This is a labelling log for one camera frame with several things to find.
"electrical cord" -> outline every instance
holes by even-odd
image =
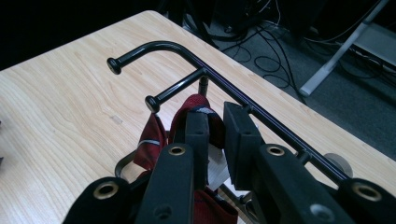
[[[279,43],[279,41],[277,40],[277,38],[276,38],[273,34],[271,34],[270,32],[266,31],[266,30],[265,30],[262,26],[260,26],[260,25],[258,25],[258,27],[259,27],[260,29],[256,29],[256,31],[255,31],[252,35],[248,36],[248,37],[245,38],[244,40],[242,40],[242,41],[240,41],[240,42],[238,42],[238,43],[236,43],[236,44],[234,44],[234,45],[232,45],[232,46],[230,46],[230,47],[228,47],[228,48],[226,48],[226,49],[223,49],[222,52],[225,53],[225,52],[227,52],[228,50],[233,49],[233,48],[236,48],[236,47],[241,48],[241,45],[242,45],[242,44],[248,42],[248,41],[249,41],[251,38],[253,38],[254,36],[259,35],[259,36],[268,44],[268,46],[271,48],[271,50],[274,52],[274,54],[276,55],[276,60],[275,60],[275,59],[271,59],[270,57],[267,57],[267,56],[259,56],[259,57],[256,57],[256,58],[255,58],[255,61],[254,61],[254,62],[255,62],[255,65],[256,65],[259,69],[261,69],[263,72],[268,72],[268,73],[271,73],[271,72],[272,72],[272,73],[274,73],[274,72],[277,72],[277,71],[279,71],[280,69],[282,69],[282,70],[285,72],[285,74],[287,75],[287,78],[279,77],[279,76],[276,76],[276,75],[274,75],[274,74],[264,74],[262,77],[263,77],[263,78],[266,78],[266,77],[275,77],[275,78],[278,78],[278,79],[284,81],[284,82],[286,83],[285,85],[283,85],[283,86],[277,86],[277,87],[280,88],[280,89],[285,89],[285,88],[287,88],[287,87],[292,87],[292,88],[295,90],[295,92],[296,92],[297,97],[299,98],[299,100],[300,100],[304,105],[306,105],[306,101],[305,101],[304,97],[298,92],[298,88],[296,87],[296,84],[295,84],[295,81],[294,81],[294,77],[293,77],[293,73],[292,73],[291,67],[290,67],[290,62],[289,62],[289,59],[288,59],[288,57],[287,57],[287,55],[286,55],[285,50],[283,49],[283,47],[281,46],[281,44]],[[271,38],[265,37],[265,36],[262,34],[262,32],[267,33],[269,36],[271,36]],[[273,47],[273,45],[269,42],[269,41],[272,41],[272,40],[274,40],[274,41],[276,42],[276,44],[278,45],[278,47],[279,47],[280,50],[282,51],[282,56],[283,56],[283,58],[284,58],[285,61],[286,61],[287,68],[285,68],[285,67],[282,65],[281,58],[280,58],[279,54],[277,53],[277,51],[276,51],[276,49]],[[269,59],[269,60],[275,62],[275,63],[277,64],[277,68],[276,68],[276,69],[273,69],[273,70],[266,70],[266,69],[262,68],[262,67],[257,63],[257,61],[258,61],[259,59],[262,59],[262,58]]]
[[[248,59],[245,59],[245,60],[237,60],[237,59],[235,59],[235,57],[236,57],[236,55],[238,55],[240,49],[243,49],[243,50],[247,53]],[[232,58],[233,58],[234,60],[236,60],[237,62],[239,62],[239,63],[248,63],[248,62],[250,62],[250,60],[251,60],[251,53],[250,53],[250,51],[249,51],[248,49],[246,49],[246,48],[244,48],[244,47],[242,47],[242,46],[238,46],[238,50],[236,51],[236,53],[233,55]]]
[[[184,14],[184,22],[186,22],[187,26],[194,31],[195,33],[197,33],[197,28],[195,27],[195,25],[193,25],[190,21],[190,19],[188,18],[187,14]],[[244,39],[247,34],[248,34],[248,30],[243,31],[242,33],[239,34],[235,34],[235,35],[230,35],[230,36],[223,36],[223,35],[212,35],[210,33],[208,33],[210,38],[214,39],[214,40],[218,40],[218,41],[223,41],[223,42],[234,42],[234,41],[239,41]]]
[[[343,36],[344,34],[346,34],[347,32],[349,32],[352,28],[354,28],[357,24],[359,24],[360,22],[362,22],[364,20],[364,18],[366,18],[366,16],[376,7],[376,5],[379,3],[380,1],[377,1],[375,4],[373,4],[369,10],[367,10],[364,15],[362,17],[360,17],[357,21],[355,21],[351,26],[349,26],[344,32],[342,32],[339,35],[336,35],[335,37],[326,39],[326,40],[314,40],[314,39],[310,39],[305,37],[305,40],[311,41],[311,42],[316,42],[316,43],[327,43],[329,44],[329,42],[334,41],[338,38],[340,38],[341,36]]]
[[[262,7],[262,9],[259,10],[259,13],[262,13],[267,7],[268,5],[271,3],[272,0],[268,0],[268,2]]]
[[[390,71],[387,71],[387,68],[385,68],[385,67],[384,67],[384,73],[386,73],[386,74],[389,74],[389,75],[392,75],[392,76],[395,76],[395,77],[396,77],[396,72],[390,72]]]
[[[330,49],[329,45],[322,46],[322,44],[320,44],[320,43],[311,43],[311,42],[309,42],[307,40],[304,40],[304,42],[312,51],[314,51],[317,54],[320,54],[320,55],[323,55],[323,56],[332,56],[335,53],[335,50]],[[326,52],[322,52],[322,51],[319,51],[319,50],[315,49],[312,44],[317,44],[317,46],[319,46],[320,48],[324,49]]]
[[[277,15],[278,15],[276,26],[278,26],[280,23],[280,10],[279,10],[279,3],[277,2],[277,0],[275,0],[275,2],[276,2],[276,10],[277,10]]]
[[[289,76],[289,78],[290,78],[290,82],[291,82],[290,86],[294,89],[294,91],[296,92],[297,97],[300,99],[300,101],[301,101],[303,104],[306,105],[306,101],[305,101],[304,97],[303,97],[303,96],[300,94],[300,92],[298,91],[297,85],[296,85],[295,80],[294,80],[294,75],[293,75],[293,73],[292,73],[292,71],[291,71],[290,62],[289,62],[288,56],[286,55],[285,50],[283,49],[283,47],[282,47],[282,45],[279,43],[279,41],[276,39],[276,37],[275,37],[273,34],[271,34],[271,32],[266,31],[266,30],[263,29],[263,28],[262,28],[262,30],[263,30],[265,33],[267,33],[268,35],[270,35],[270,36],[275,40],[275,42],[277,43],[277,45],[279,46],[279,48],[280,48],[280,50],[281,50],[281,52],[282,52],[282,54],[283,54],[283,58],[284,58],[285,61],[286,61],[286,66],[287,66],[287,68],[288,68],[287,74],[288,74],[288,76]],[[265,38],[264,35],[262,35],[261,33],[259,33],[259,35],[267,42],[268,45],[271,46],[271,44],[270,44],[269,41]]]
[[[346,69],[346,67],[343,65],[342,61],[339,61],[339,65],[345,73],[347,73],[348,75],[350,75],[352,77],[360,78],[360,79],[379,78],[385,84],[396,88],[395,74],[385,70],[384,62],[381,59],[364,55],[360,52],[357,52],[353,48],[349,49],[349,51],[353,53],[355,64],[358,67],[360,67],[366,71],[369,71],[370,76],[364,77],[364,76],[356,75],[356,74],[350,72],[348,69]]]
[[[393,26],[396,25],[396,21],[391,22],[389,25],[386,26],[387,29],[392,28]]]
[[[266,23],[269,23],[269,24],[270,24],[269,26],[263,26],[263,25],[262,25],[262,28],[265,29],[266,31],[269,31],[269,32],[276,32],[276,31],[278,31],[278,30],[282,30],[282,31],[283,31],[282,33],[280,33],[280,35],[276,35],[276,39],[277,39],[277,40],[282,39],[283,36],[285,36],[285,34],[289,32],[289,30],[286,29],[285,27],[283,27],[283,26],[281,26],[281,25],[277,25],[276,23],[274,23],[274,22],[272,22],[272,21],[265,21],[265,20],[263,20],[263,22],[266,22]]]

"screw hole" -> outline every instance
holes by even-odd
[[[154,216],[156,218],[158,218],[159,220],[168,219],[170,216],[172,216],[172,208],[171,208],[171,206],[169,206],[167,204],[158,205],[154,209]]]
[[[273,156],[285,155],[285,151],[282,148],[277,148],[277,147],[268,147],[267,152]]]
[[[183,147],[172,147],[171,149],[169,149],[169,154],[174,156],[183,155],[184,152],[186,152],[186,149],[184,149]]]
[[[93,197],[99,200],[108,199],[113,197],[117,191],[119,191],[119,186],[114,181],[107,181],[95,189]]]
[[[320,220],[325,222],[334,222],[334,213],[328,207],[314,203],[309,208],[311,213]]]
[[[368,185],[355,183],[352,185],[352,189],[356,194],[369,201],[378,202],[382,199],[381,193]]]

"wooden table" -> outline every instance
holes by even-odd
[[[396,162],[295,101],[285,92],[162,15],[144,12],[0,72],[0,223],[59,223],[94,180],[113,175],[134,150],[149,117],[144,98],[194,68],[172,52],[153,52],[113,75],[108,57],[154,40],[177,42],[207,62],[320,153],[349,161],[354,175],[396,194]],[[197,84],[159,116],[166,129]],[[213,83],[207,97],[222,115],[232,101]],[[260,125],[268,143],[284,143]],[[312,166],[322,182],[330,181]],[[133,180],[135,167],[125,175]]]

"red cloth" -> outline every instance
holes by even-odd
[[[224,148],[225,127],[221,117],[210,108],[210,103],[206,97],[201,94],[191,95],[184,102],[183,106],[176,112],[172,120],[171,130],[169,133],[169,144],[173,142],[176,129],[184,129],[188,112],[205,113],[209,121],[209,142],[219,148]]]
[[[163,123],[155,114],[151,114],[140,136],[139,145],[134,156],[134,163],[146,170],[154,169],[161,149],[166,145],[166,131]]]
[[[173,138],[177,128],[184,128],[186,125],[187,113],[206,113],[209,121],[209,142],[223,149],[225,128],[221,117],[210,108],[207,99],[200,94],[190,96],[183,106],[177,111],[171,125],[169,133],[169,143]],[[147,169],[149,172],[155,166],[161,149],[166,146],[166,132],[161,120],[151,114],[148,123],[140,137],[139,146],[136,150],[134,163]],[[236,223],[238,219],[237,211],[227,202],[219,200],[217,194],[206,188],[194,192],[194,223]]]

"black cable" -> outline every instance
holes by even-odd
[[[243,50],[247,53],[248,59],[246,59],[246,60],[236,60],[236,59],[235,59],[236,55],[239,54],[239,50],[240,50],[240,49],[243,49]],[[234,60],[236,60],[237,62],[239,62],[239,63],[248,63],[248,62],[250,62],[250,60],[251,60],[251,53],[250,53],[250,51],[249,51],[248,49],[246,49],[246,48],[244,48],[244,47],[242,47],[242,46],[238,46],[238,50],[236,51],[236,53],[233,55],[232,58],[233,58]]]
[[[258,61],[259,59],[261,59],[261,58],[268,59],[268,60],[273,61],[274,63],[277,63],[277,64],[278,64],[278,68],[277,68],[277,69],[273,69],[273,70],[267,70],[267,69],[262,68],[262,67],[257,63],[257,61]],[[257,57],[257,58],[254,60],[254,63],[255,63],[255,65],[256,65],[260,70],[262,70],[262,71],[264,71],[264,72],[274,73],[274,72],[277,72],[277,71],[279,71],[280,69],[282,69],[282,70],[285,72],[287,79],[285,79],[285,78],[283,78],[283,77],[280,77],[280,76],[276,76],[276,75],[274,75],[274,74],[264,74],[264,75],[262,75],[262,77],[263,77],[263,78],[266,78],[266,77],[274,77],[274,78],[280,79],[280,80],[282,80],[283,82],[285,82],[286,84],[285,84],[284,86],[276,85],[276,86],[277,86],[278,88],[280,88],[280,89],[286,89],[287,87],[290,86],[290,77],[289,77],[289,75],[288,75],[288,72],[286,71],[286,68],[280,63],[280,61],[277,62],[275,59],[270,58],[270,57],[267,57],[267,56],[259,56],[259,57]]]
[[[387,29],[392,28],[392,26],[396,25],[396,21],[391,22],[389,25],[386,26]]]
[[[168,5],[168,2],[169,0],[161,0],[155,10],[163,14],[166,11],[166,6]]]
[[[272,21],[263,21],[263,22],[266,22],[266,23],[270,24],[269,26],[262,27],[262,29],[265,29],[266,31],[272,32],[272,31],[275,31],[275,30],[278,30],[278,29],[283,30],[283,32],[279,36],[276,36],[277,40],[282,39],[282,37],[285,36],[285,34],[288,32],[288,30],[285,27],[283,27],[283,26],[281,26],[279,24],[276,24],[276,23],[274,23]]]
[[[363,76],[359,76],[354,73],[351,73],[350,71],[348,71],[345,68],[345,66],[340,61],[339,65],[344,70],[344,72],[346,72],[350,76],[353,76],[355,78],[360,78],[360,79],[379,78],[385,84],[396,88],[396,76],[394,76],[392,73],[389,74],[384,70],[384,62],[381,59],[377,59],[375,57],[370,57],[370,56],[358,53],[353,48],[349,49],[349,51],[353,53],[355,64],[364,70],[368,70],[372,74],[372,76],[363,77]]]
[[[309,41],[306,40],[306,39],[304,40],[304,42],[305,42],[305,44],[306,44],[312,51],[314,51],[314,52],[317,53],[317,54],[320,54],[320,55],[323,55],[323,56],[332,56],[332,55],[334,55],[334,52],[333,52],[333,51],[329,50],[328,48],[324,48],[324,46],[321,46],[319,43],[314,43],[314,44],[317,44],[317,46],[320,46],[322,49],[326,50],[327,52],[318,51],[317,49],[315,49],[315,48],[312,46],[312,43],[309,42]]]
[[[366,18],[366,16],[368,16],[370,14],[371,11],[373,11],[373,9],[379,4],[379,1],[376,1],[371,7],[370,9],[368,9],[363,16],[361,16],[357,21],[355,21],[351,26],[349,26],[344,32],[342,32],[339,35],[336,35],[335,37],[326,39],[326,40],[314,40],[314,39],[309,39],[307,37],[305,37],[305,40],[311,41],[311,42],[316,42],[316,43],[329,43],[330,41],[335,41],[337,39],[339,39],[341,36],[345,35],[347,32],[349,32],[349,30],[351,30],[352,28],[356,27],[360,22],[364,22],[364,19]]]
[[[194,31],[195,33],[198,32],[196,26],[193,25],[191,23],[190,19],[188,18],[187,13],[184,14],[184,22],[187,23],[187,25],[189,26],[189,28],[192,31]],[[208,33],[208,34],[214,40],[218,40],[218,41],[222,41],[222,42],[234,42],[234,41],[239,41],[239,40],[244,39],[248,35],[248,30],[245,30],[242,33],[235,34],[235,35],[230,35],[230,36],[227,36],[227,35],[212,35],[210,33]]]
[[[254,34],[252,34],[252,35],[246,37],[244,40],[241,40],[239,43],[236,43],[236,44],[234,44],[234,45],[231,45],[231,46],[228,47],[228,48],[222,49],[221,52],[224,53],[224,52],[226,52],[226,51],[229,50],[229,49],[233,49],[233,48],[235,48],[235,47],[238,47],[238,46],[240,46],[240,45],[242,45],[242,44],[248,42],[249,39],[251,39],[252,37],[254,37],[258,32],[259,32],[259,31],[256,31]]]
[[[217,46],[215,44],[215,42],[213,42],[212,38],[209,36],[209,33],[207,32],[204,23],[199,19],[197,12],[195,11],[194,5],[192,4],[192,2],[190,0],[184,0],[187,10],[190,12],[192,20],[194,21],[199,34],[202,36],[202,38],[204,39],[204,41],[206,43],[208,43],[209,45],[211,45],[213,48],[218,49],[219,46]]]
[[[288,67],[288,70],[289,70],[288,75],[289,75],[290,81],[291,81],[291,85],[290,85],[290,86],[295,90],[295,92],[296,92],[298,98],[300,99],[300,101],[301,101],[303,104],[306,105],[306,101],[305,101],[304,97],[300,94],[300,92],[298,91],[298,88],[297,88],[297,86],[296,86],[296,84],[295,84],[294,75],[293,75],[293,73],[292,73],[292,71],[291,71],[290,62],[289,62],[288,57],[286,56],[285,50],[283,49],[282,45],[279,43],[279,41],[276,39],[276,37],[275,37],[273,34],[271,34],[270,32],[266,31],[266,30],[263,29],[263,28],[262,28],[262,30],[263,30],[265,33],[267,33],[268,35],[270,35],[270,36],[275,40],[275,42],[276,42],[277,45],[279,46],[280,50],[282,51],[283,57],[284,57],[284,59],[285,59],[285,61],[286,61],[286,66]]]
[[[384,69],[384,73],[396,77],[396,72],[389,72],[389,71],[386,71],[385,68],[383,68],[383,69]]]
[[[279,67],[277,68],[277,70],[279,70],[280,65],[281,65],[281,60],[280,60],[279,54],[276,52],[276,50],[274,49],[274,47],[272,46],[272,44],[270,44],[270,42],[268,41],[269,39],[267,39],[261,32],[259,32],[259,36],[262,37],[262,39],[268,44],[268,46],[270,46],[270,48],[272,49],[272,51],[273,51],[274,54],[276,55],[277,61],[279,62]]]

